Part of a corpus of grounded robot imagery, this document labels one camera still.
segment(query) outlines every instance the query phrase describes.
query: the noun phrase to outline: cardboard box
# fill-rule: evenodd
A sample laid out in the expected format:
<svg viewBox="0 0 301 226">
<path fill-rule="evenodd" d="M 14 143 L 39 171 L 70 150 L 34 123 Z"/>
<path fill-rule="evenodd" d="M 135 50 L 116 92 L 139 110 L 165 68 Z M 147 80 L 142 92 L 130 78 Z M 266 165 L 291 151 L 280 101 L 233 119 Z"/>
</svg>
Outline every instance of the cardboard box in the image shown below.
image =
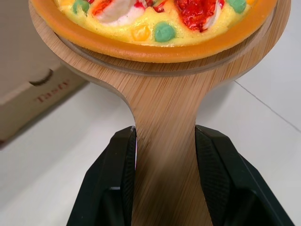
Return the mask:
<svg viewBox="0 0 301 226">
<path fill-rule="evenodd" d="M 85 80 L 61 66 L 33 27 L 28 1 L 1 2 L 0 141 Z"/>
<path fill-rule="evenodd" d="M 0 98 L 0 144 L 85 82 L 84 79 L 61 66 L 55 71 L 49 69 L 44 79 L 25 82 L 2 96 Z"/>
</svg>

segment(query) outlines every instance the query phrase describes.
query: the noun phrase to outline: pizza peel handle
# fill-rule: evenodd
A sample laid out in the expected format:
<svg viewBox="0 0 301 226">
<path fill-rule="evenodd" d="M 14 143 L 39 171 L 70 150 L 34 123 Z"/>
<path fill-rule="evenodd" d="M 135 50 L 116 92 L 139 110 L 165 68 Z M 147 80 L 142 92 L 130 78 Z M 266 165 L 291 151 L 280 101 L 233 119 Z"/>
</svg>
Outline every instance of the pizza peel handle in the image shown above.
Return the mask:
<svg viewBox="0 0 301 226">
<path fill-rule="evenodd" d="M 229 51 L 193 62 L 152 64 L 67 46 L 30 3 L 38 34 L 62 63 L 115 92 L 133 113 L 138 138 L 133 226 L 212 225 L 195 152 L 198 107 L 212 88 L 243 75 L 274 47 L 290 5 L 290 0 L 278 0 L 265 32 Z"/>
</svg>

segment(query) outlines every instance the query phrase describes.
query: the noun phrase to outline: green pea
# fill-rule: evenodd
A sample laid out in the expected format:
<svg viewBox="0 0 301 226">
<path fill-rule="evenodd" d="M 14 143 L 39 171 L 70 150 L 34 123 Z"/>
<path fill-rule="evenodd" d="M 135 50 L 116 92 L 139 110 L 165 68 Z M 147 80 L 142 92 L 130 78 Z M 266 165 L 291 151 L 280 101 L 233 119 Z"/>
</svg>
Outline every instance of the green pea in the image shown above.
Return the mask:
<svg viewBox="0 0 301 226">
<path fill-rule="evenodd" d="M 89 8 L 90 8 L 89 2 L 87 2 L 87 1 L 80 1 L 79 4 L 80 4 L 81 8 L 83 9 L 83 11 L 85 13 L 87 13 L 88 10 L 89 10 Z"/>
<path fill-rule="evenodd" d="M 228 0 L 234 11 L 241 14 L 246 9 L 246 0 Z"/>
<path fill-rule="evenodd" d="M 175 37 L 175 29 L 166 22 L 159 22 L 155 26 L 155 40 L 166 42 Z"/>
<path fill-rule="evenodd" d="M 75 14 L 77 14 L 77 6 L 79 5 L 78 1 L 75 1 L 72 5 L 72 10 Z"/>
<path fill-rule="evenodd" d="M 85 0 L 76 0 L 72 6 L 72 10 L 75 14 L 77 14 L 77 8 L 79 5 L 85 13 L 88 12 L 88 10 L 90 8 L 89 2 L 87 2 Z"/>
</svg>

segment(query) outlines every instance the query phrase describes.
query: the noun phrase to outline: white floor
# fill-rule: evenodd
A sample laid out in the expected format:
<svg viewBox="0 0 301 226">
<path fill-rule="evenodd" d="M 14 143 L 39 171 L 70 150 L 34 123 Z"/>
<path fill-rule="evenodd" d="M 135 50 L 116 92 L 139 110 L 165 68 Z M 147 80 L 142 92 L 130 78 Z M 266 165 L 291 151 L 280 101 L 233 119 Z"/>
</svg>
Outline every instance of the white floor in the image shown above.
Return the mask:
<svg viewBox="0 0 301 226">
<path fill-rule="evenodd" d="M 301 225 L 301 2 L 279 43 L 239 80 L 208 94 L 197 124 L 228 135 Z M 89 84 L 0 150 L 0 225 L 64 226 L 86 170 L 115 131 L 134 125 L 127 105 Z"/>
</svg>

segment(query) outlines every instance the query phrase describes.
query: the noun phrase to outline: white topping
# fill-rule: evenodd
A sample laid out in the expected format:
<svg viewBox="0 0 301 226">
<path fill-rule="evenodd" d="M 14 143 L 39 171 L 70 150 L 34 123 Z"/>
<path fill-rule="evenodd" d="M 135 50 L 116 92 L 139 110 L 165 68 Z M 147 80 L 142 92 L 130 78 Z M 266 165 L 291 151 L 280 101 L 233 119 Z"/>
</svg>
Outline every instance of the white topping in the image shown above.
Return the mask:
<svg viewBox="0 0 301 226">
<path fill-rule="evenodd" d="M 206 24 L 204 24 L 203 29 L 206 30 L 212 27 L 213 25 L 215 25 L 216 21 L 221 15 L 221 12 L 222 12 L 222 8 L 220 6 L 219 0 L 216 0 L 215 12 L 211 17 L 208 18 L 208 21 Z"/>
<path fill-rule="evenodd" d="M 134 7 L 135 3 L 136 0 L 113 0 L 96 18 L 109 26 L 130 24 L 144 13 L 143 8 Z"/>
<path fill-rule="evenodd" d="M 103 23 L 103 25 L 107 26 L 121 26 L 133 23 L 137 18 L 141 17 L 144 14 L 143 8 L 137 8 L 132 6 L 127 14 L 119 17 L 117 20 Z"/>
</svg>

